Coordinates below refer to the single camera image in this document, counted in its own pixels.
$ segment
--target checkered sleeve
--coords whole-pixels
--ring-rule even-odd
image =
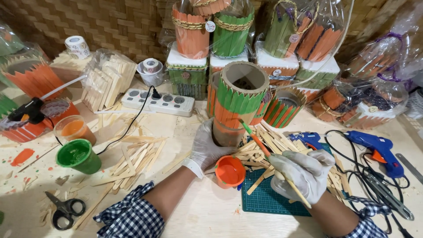
[[[356,196],[350,196],[347,200],[361,202],[365,207],[357,213],[360,217],[357,227],[343,238],[388,238],[388,235],[377,227],[371,219],[376,214],[391,214],[391,209],[388,206]]]
[[[154,187],[151,181],[139,185],[126,197],[99,215],[96,222],[106,224],[97,232],[98,238],[155,238],[159,237],[165,226],[160,213],[141,197]]]

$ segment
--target hand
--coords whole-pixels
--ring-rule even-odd
[[[314,150],[303,155],[286,150],[282,155],[272,154],[269,162],[273,167],[291,180],[310,204],[316,204],[326,191],[327,174],[335,164],[335,158],[324,149]],[[272,189],[280,195],[301,201],[285,180],[273,176]]]
[[[197,130],[192,144],[191,159],[204,171],[224,155],[229,155],[236,147],[219,147],[212,138],[213,118],[204,122]]]

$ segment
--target blue glue gun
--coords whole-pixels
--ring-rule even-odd
[[[289,139],[291,141],[300,140],[305,146],[309,146],[313,150],[323,149],[323,146],[319,143],[320,136],[317,132],[290,134]]]
[[[388,177],[404,177],[404,168],[390,151],[393,147],[391,140],[355,130],[347,131],[344,135],[352,142],[369,148],[373,152],[372,159],[383,163]]]

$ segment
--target plastic cup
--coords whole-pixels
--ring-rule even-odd
[[[102,161],[93,151],[88,140],[76,139],[64,144],[56,154],[56,163],[84,174],[93,174],[102,166]]]
[[[234,156],[221,157],[215,166],[217,184],[224,189],[240,185],[245,179],[245,168]]]
[[[97,142],[95,135],[80,115],[68,116],[60,120],[54,126],[53,133],[59,138],[65,138],[67,141],[86,139],[92,146]]]

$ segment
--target power strip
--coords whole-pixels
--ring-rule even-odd
[[[128,89],[122,97],[122,105],[128,108],[141,109],[144,102],[146,105],[143,110],[167,113],[177,116],[192,116],[195,99],[173,94],[159,93],[160,98],[153,98],[153,91],[147,95],[147,90]]]

